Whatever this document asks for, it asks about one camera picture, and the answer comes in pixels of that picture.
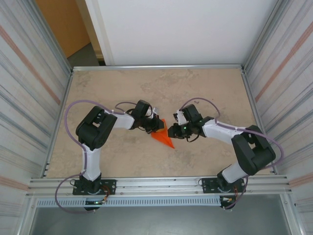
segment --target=orange object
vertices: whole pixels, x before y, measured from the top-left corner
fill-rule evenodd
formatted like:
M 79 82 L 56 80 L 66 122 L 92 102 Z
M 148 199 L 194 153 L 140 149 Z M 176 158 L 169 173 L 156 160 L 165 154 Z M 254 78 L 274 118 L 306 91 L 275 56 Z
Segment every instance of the orange object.
M 171 138 L 167 135 L 167 126 L 164 119 L 162 119 L 164 122 L 164 130 L 159 132 L 152 132 L 151 136 L 153 139 L 156 139 L 157 141 L 160 141 L 161 143 L 170 146 L 171 148 L 174 148 Z

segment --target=orange door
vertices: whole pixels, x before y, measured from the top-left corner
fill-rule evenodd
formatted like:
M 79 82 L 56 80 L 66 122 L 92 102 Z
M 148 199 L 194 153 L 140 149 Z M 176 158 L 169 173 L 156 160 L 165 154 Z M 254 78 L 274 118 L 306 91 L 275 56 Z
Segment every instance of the orange door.
M 90 43 L 75 0 L 36 0 L 66 57 Z

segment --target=beige table surface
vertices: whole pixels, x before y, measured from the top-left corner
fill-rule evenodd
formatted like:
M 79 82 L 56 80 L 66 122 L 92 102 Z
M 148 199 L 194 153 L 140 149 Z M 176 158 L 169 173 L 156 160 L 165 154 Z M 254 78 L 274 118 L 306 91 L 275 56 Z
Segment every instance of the beige table surface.
M 255 123 L 238 69 L 77 71 L 66 107 L 76 100 L 89 99 L 111 109 L 121 101 L 143 99 L 159 108 L 160 117 L 166 120 L 169 127 L 175 122 L 173 113 L 186 100 L 196 96 L 212 100 L 222 113 L 222 122 L 238 126 Z M 195 105 L 203 117 L 217 114 L 204 101 Z M 92 104 L 84 103 L 71 108 L 68 125 L 73 135 L 92 107 Z M 132 105 L 122 107 L 127 110 Z M 114 129 L 101 150 L 102 176 L 216 175 L 236 161 L 233 147 L 219 140 L 199 138 L 193 143 L 172 141 L 175 149 L 138 129 Z M 62 120 L 47 176 L 67 177 L 79 173 L 81 169 L 82 150 L 68 137 Z

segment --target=white arm segment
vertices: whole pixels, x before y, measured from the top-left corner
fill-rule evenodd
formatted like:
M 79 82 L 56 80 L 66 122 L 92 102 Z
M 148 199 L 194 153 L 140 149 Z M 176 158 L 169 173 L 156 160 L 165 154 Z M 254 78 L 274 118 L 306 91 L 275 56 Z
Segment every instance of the white arm segment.
M 134 123 L 134 118 L 130 116 L 129 114 L 113 114 L 117 117 L 117 120 L 114 124 L 113 128 L 124 128 L 124 129 L 130 129 Z
M 232 126 L 232 125 L 222 123 L 220 121 L 218 121 L 218 123 L 225 125 L 225 126 L 232 127 L 232 128 L 245 129 L 245 127 Z M 232 144 L 231 139 L 235 135 L 240 135 L 242 133 L 242 131 L 230 130 L 230 129 L 226 129 L 226 128 L 223 128 L 221 126 L 218 126 L 215 123 L 214 119 L 207 121 L 205 123 L 205 125 L 202 127 L 202 129 L 203 129 L 203 132 L 204 132 L 206 137 L 215 138 L 215 139 L 221 140 L 221 141 L 228 143 L 228 144 Z
M 232 127 L 232 128 L 245 129 L 245 127 L 232 126 L 232 125 L 228 125 L 222 122 L 219 122 L 219 123 L 225 126 Z M 221 126 L 218 126 L 215 123 L 214 119 L 206 122 L 205 125 L 202 127 L 202 129 L 206 137 L 215 138 L 228 144 L 232 144 L 231 139 L 235 135 L 240 135 L 242 133 L 242 131 L 230 130 L 230 129 L 226 129 Z M 245 177 L 247 174 L 241 169 L 238 162 L 236 162 L 230 165 L 229 167 L 227 167 L 226 169 L 224 169 L 222 172 L 222 175 L 226 179 L 227 182 L 234 183 L 236 180 Z
M 155 108 L 153 109 L 153 115 L 151 115 L 151 110 L 149 109 L 147 112 L 147 116 L 153 117 L 154 114 L 156 114 Z M 130 129 L 133 126 L 134 123 L 134 118 L 129 115 L 129 114 L 113 114 L 114 116 L 117 117 L 117 120 L 114 124 L 114 128 L 124 128 L 124 129 Z M 84 173 L 84 177 L 90 181 L 94 181 L 99 177 L 101 174 L 100 171 L 100 155 L 101 155 L 101 148 L 94 149 L 91 151 L 88 146 L 84 145 L 83 146 L 87 150 L 87 169 L 86 172 Z M 84 165 L 85 165 L 85 155 L 84 155 L 84 150 L 83 150 L 83 169 L 82 172 L 84 172 Z
M 83 176 L 87 180 L 94 181 L 101 174 L 100 167 L 99 167 L 101 148 L 96 148 L 93 151 L 91 151 L 88 146 L 84 144 L 83 146 L 86 148 L 86 152 L 87 152 L 87 169 Z M 83 168 L 81 171 L 82 173 L 85 171 L 84 166 L 85 166 L 85 154 L 83 150 Z

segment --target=metal bracket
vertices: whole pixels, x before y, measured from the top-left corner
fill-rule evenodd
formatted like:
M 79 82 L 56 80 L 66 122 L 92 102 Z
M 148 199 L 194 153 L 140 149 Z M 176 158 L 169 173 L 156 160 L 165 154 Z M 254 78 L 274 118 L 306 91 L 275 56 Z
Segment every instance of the metal bracket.
M 116 189 L 116 180 L 106 180 L 103 179 L 100 181 L 100 185 L 106 186 L 109 188 L 110 192 L 109 195 L 115 194 Z M 99 192 L 95 195 L 106 195 L 107 193 L 104 190 L 99 190 Z M 80 180 L 75 180 L 74 188 L 73 188 L 73 195 L 90 195 L 87 191 L 83 190 L 82 182 Z
M 221 189 L 217 182 L 217 178 L 202 178 L 202 190 L 203 193 L 235 193 L 235 188 L 237 192 L 243 192 L 245 182 L 243 179 L 235 181 L 229 188 Z

